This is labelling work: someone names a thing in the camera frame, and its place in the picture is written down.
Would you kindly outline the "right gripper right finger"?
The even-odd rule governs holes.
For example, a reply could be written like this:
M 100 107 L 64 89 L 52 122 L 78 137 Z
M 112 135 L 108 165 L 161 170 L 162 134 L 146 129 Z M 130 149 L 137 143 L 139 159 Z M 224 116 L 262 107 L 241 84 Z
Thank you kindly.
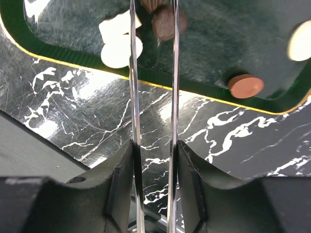
M 178 179 L 187 233 L 308 233 L 310 177 L 237 179 L 178 142 Z

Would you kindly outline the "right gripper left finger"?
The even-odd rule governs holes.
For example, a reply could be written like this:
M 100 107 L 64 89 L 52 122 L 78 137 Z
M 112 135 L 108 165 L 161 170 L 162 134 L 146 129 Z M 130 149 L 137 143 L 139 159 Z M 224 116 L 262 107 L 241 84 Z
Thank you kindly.
M 50 177 L 2 177 L 3 233 L 125 233 L 133 182 L 133 144 L 61 183 Z

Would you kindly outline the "silver metal tongs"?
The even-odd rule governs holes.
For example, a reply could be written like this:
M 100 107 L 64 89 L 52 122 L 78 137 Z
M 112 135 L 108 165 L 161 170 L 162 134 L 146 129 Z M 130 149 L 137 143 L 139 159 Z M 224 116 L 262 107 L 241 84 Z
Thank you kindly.
M 173 91 L 171 94 L 166 92 L 164 96 L 150 102 L 148 106 L 140 109 L 140 92 L 138 86 L 142 83 L 139 79 L 142 71 L 137 64 L 137 42 L 136 42 L 136 2 L 130 1 L 130 57 L 129 57 L 129 86 L 131 97 L 131 111 L 132 111 L 132 136 L 134 148 L 134 178 L 135 178 L 135 197 L 136 197 L 136 220 L 137 232 L 145 232 L 145 218 L 146 213 L 144 208 L 147 206 L 145 201 L 143 186 L 146 184 L 143 176 L 150 170 L 150 165 L 155 163 L 155 160 L 145 161 L 144 156 L 148 152 L 146 145 L 141 143 L 142 136 L 147 133 L 141 130 L 141 127 L 147 127 L 155 131 L 159 130 L 161 122 L 160 113 L 152 110 L 153 106 L 159 103 L 163 97 L 171 97 L 172 108 L 172 127 L 167 135 L 167 144 L 170 146 L 170 151 L 167 153 L 167 158 L 161 162 L 160 165 L 167 164 L 164 175 L 167 177 L 167 184 L 164 189 L 167 191 L 167 214 L 161 215 L 160 220 L 156 222 L 158 226 L 163 226 L 168 233 L 183 233 L 184 229 L 180 228 L 176 223 L 176 185 L 177 185 L 177 131 L 178 131 L 178 98 L 179 98 L 179 74 L 176 70 L 173 75 Z

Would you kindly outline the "brown oval chocolate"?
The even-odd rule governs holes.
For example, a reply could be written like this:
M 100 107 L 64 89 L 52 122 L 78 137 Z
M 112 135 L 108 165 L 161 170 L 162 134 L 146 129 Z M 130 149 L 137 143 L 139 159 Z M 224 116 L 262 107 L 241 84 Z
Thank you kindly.
M 228 88 L 233 97 L 246 99 L 257 95 L 264 88 L 264 82 L 253 75 L 243 74 L 230 79 Z

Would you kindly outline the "white oval chocolate bottom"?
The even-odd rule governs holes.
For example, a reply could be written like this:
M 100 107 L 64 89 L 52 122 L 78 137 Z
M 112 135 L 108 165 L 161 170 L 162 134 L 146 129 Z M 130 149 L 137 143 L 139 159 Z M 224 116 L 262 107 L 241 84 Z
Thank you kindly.
M 110 68 L 123 68 L 129 66 L 131 56 L 130 35 L 117 36 L 106 42 L 101 51 L 101 60 Z

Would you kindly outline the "white oval chocolate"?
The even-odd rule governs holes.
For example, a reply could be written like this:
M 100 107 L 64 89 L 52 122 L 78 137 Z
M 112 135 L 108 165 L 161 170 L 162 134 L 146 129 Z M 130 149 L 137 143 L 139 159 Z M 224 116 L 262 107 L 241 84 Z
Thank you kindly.
M 305 21 L 292 33 L 287 55 L 293 61 L 305 61 L 311 57 L 311 21 Z
M 131 56 L 130 35 L 117 36 L 106 42 L 101 51 L 101 60 L 110 68 L 123 68 L 129 66 Z

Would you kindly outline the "white square chocolate bottom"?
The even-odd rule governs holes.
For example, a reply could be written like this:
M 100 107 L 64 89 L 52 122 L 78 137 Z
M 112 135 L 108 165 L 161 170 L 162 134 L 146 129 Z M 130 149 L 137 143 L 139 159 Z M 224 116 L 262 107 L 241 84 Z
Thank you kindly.
M 99 31 L 104 43 L 113 38 L 129 33 L 131 30 L 130 10 L 117 14 L 114 18 L 105 19 L 99 24 Z

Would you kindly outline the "dark teardrop chocolate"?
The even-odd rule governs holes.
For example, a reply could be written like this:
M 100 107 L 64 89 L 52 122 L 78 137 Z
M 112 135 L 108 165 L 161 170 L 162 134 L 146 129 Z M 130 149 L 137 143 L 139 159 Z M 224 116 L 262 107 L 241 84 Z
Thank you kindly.
M 174 38 L 174 14 L 171 5 L 162 5 L 155 11 L 152 28 L 154 35 L 161 41 Z

